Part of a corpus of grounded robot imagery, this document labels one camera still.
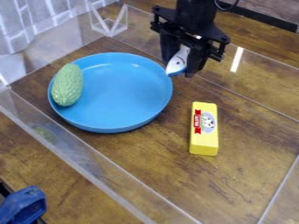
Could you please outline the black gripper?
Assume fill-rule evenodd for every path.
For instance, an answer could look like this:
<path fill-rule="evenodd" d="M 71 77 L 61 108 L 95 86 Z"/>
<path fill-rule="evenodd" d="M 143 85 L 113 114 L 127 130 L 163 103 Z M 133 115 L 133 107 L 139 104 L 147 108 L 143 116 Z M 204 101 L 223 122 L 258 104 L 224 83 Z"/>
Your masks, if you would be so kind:
<path fill-rule="evenodd" d="M 163 64 L 167 65 L 180 50 L 181 35 L 199 35 L 204 45 L 193 45 L 187 56 L 185 77 L 191 78 L 204 67 L 207 59 L 221 61 L 229 36 L 217 28 L 213 19 L 215 0 L 177 0 L 173 9 L 152 8 L 151 29 L 160 35 Z"/>

